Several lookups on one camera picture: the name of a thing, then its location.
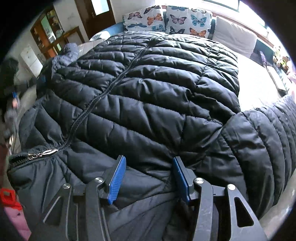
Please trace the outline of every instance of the silver bolt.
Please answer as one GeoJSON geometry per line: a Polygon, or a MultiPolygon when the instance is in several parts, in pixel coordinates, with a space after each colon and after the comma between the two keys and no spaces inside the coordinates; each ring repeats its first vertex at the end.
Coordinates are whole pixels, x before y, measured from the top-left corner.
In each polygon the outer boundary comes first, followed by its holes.
{"type": "Polygon", "coordinates": [[[233,190],[235,190],[235,185],[233,185],[233,184],[228,184],[228,185],[227,185],[227,188],[228,188],[229,190],[233,191],[233,190]]]}
{"type": "Polygon", "coordinates": [[[200,177],[198,178],[195,178],[194,181],[197,183],[197,184],[203,184],[204,180],[200,177]]]}
{"type": "Polygon", "coordinates": [[[102,178],[102,177],[97,177],[96,179],[95,179],[95,182],[96,183],[102,183],[104,181],[104,179],[102,178]]]}
{"type": "Polygon", "coordinates": [[[63,185],[63,188],[64,188],[64,189],[69,189],[70,186],[71,186],[70,183],[65,183],[65,184],[63,185]]]}

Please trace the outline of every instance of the silver zipper pull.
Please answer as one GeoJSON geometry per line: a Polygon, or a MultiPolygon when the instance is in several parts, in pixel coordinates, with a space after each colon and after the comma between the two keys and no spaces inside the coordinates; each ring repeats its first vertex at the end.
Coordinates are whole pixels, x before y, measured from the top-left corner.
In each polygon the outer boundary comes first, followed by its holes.
{"type": "Polygon", "coordinates": [[[58,149],[54,148],[54,149],[46,150],[44,152],[40,152],[40,153],[37,153],[37,154],[36,153],[29,153],[28,154],[28,159],[32,161],[32,160],[34,160],[36,158],[39,158],[39,157],[42,157],[42,156],[45,156],[45,155],[51,155],[51,154],[53,154],[53,153],[55,153],[57,151],[58,151],[58,149]]]}

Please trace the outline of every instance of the ridged blue pad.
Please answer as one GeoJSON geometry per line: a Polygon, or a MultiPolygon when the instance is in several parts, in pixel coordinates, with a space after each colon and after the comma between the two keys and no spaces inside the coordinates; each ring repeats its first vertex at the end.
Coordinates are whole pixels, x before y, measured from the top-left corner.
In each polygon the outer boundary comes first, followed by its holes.
{"type": "Polygon", "coordinates": [[[126,158],[123,156],[109,185],[108,203],[112,204],[118,195],[120,185],[126,171],[126,158]]]}
{"type": "Polygon", "coordinates": [[[176,179],[180,197],[185,203],[188,204],[190,201],[189,186],[176,158],[173,159],[173,173],[176,179]]]}

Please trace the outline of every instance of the window frame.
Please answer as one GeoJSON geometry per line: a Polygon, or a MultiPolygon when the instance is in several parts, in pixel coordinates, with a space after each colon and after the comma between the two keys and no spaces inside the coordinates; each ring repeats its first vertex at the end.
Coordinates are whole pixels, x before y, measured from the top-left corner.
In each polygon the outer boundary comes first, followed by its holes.
{"type": "Polygon", "coordinates": [[[203,0],[203,1],[205,1],[205,2],[211,2],[211,3],[214,3],[214,4],[218,4],[218,5],[220,5],[220,6],[227,7],[227,8],[229,8],[229,9],[231,9],[231,10],[234,10],[234,11],[236,11],[236,12],[239,12],[239,2],[240,2],[240,0],[237,0],[237,1],[238,1],[237,9],[232,8],[232,7],[230,7],[230,6],[227,6],[227,5],[224,5],[224,4],[222,4],[222,3],[216,2],[216,1],[214,1],[214,0],[213,0],[213,1],[212,1],[212,0],[203,0]]]}

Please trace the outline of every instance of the black puffer jacket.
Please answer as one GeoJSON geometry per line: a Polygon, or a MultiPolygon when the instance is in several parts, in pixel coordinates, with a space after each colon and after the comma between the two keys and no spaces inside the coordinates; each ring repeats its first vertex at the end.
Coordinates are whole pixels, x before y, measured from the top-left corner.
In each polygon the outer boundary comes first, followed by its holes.
{"type": "Polygon", "coordinates": [[[237,74],[222,44],[156,32],[111,37],[57,70],[20,140],[24,153],[59,151],[8,171],[30,228],[62,184],[88,183],[118,155],[128,167],[106,211],[112,240],[163,237],[175,156],[212,184],[236,185],[261,217],[295,169],[296,105],[284,97],[240,112],[237,74]]]}

